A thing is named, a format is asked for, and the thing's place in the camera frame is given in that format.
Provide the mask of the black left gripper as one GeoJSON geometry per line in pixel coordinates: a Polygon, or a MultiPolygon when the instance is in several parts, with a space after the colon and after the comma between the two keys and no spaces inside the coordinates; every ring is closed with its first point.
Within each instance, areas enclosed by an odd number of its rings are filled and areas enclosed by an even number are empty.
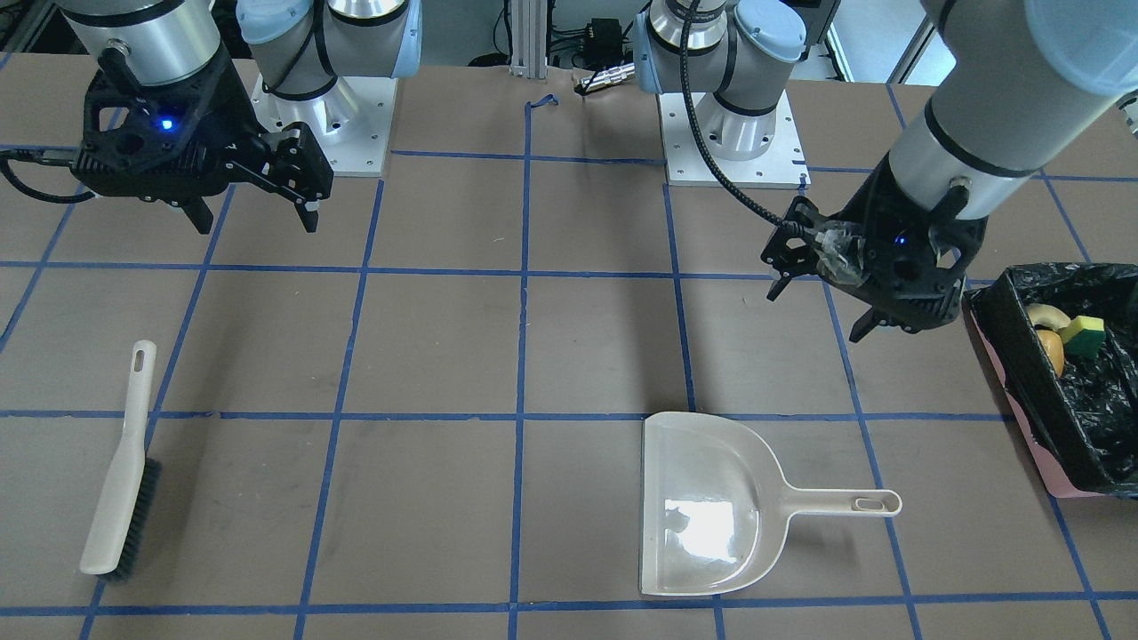
{"type": "MultiPolygon", "coordinates": [[[[957,219],[970,203],[971,186],[965,177],[947,179],[932,205],[920,205],[902,191],[883,158],[832,218],[853,224],[851,256],[861,269],[856,284],[838,289],[869,304],[853,321],[850,343],[865,339],[879,325],[922,333],[954,323],[967,268],[987,227],[983,220],[957,219]]],[[[801,236],[791,227],[813,232],[820,223],[820,211],[807,197],[794,197],[781,216],[761,252],[764,263],[777,272],[766,295],[772,302],[793,279],[818,274],[813,235],[801,236]]]]}

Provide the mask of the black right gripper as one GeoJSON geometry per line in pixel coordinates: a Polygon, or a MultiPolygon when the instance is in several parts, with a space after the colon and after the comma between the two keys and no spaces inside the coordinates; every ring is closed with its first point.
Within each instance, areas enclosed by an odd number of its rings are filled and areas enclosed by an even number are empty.
{"type": "Polygon", "coordinates": [[[333,187],[333,169],[308,123],[267,132],[225,46],[203,68],[171,84],[140,84],[122,50],[107,47],[83,105],[83,137],[72,174],[104,197],[179,198],[196,232],[209,236],[204,197],[230,182],[289,200],[306,232],[333,187]]]}

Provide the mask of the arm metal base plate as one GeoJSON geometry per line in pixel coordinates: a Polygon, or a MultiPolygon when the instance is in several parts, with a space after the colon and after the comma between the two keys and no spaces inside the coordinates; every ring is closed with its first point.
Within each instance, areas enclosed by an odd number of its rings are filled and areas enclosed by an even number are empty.
{"type": "MultiPolygon", "coordinates": [[[[727,110],[703,92],[693,95],[704,146],[739,188],[799,189],[813,183],[787,93],[760,116],[727,110]]],[[[698,149],[683,95],[658,96],[660,133],[671,186],[718,187],[698,149]]]]}
{"type": "Polygon", "coordinates": [[[308,123],[337,177],[384,174],[391,134],[395,77],[339,77],[325,95],[295,101],[251,91],[253,112],[273,132],[292,122],[308,123]]]}

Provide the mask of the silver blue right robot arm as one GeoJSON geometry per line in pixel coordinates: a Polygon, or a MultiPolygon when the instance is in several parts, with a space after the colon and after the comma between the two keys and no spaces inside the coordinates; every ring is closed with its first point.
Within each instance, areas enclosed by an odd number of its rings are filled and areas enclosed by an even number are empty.
{"type": "Polygon", "coordinates": [[[222,40],[207,1],[61,1],[96,58],[83,136],[68,167],[99,197],[160,202],[207,235],[207,197],[253,184],[292,203],[318,230],[336,149],[382,130],[353,77],[415,76],[419,1],[239,1],[236,23],[259,66],[259,98],[222,40]]]}

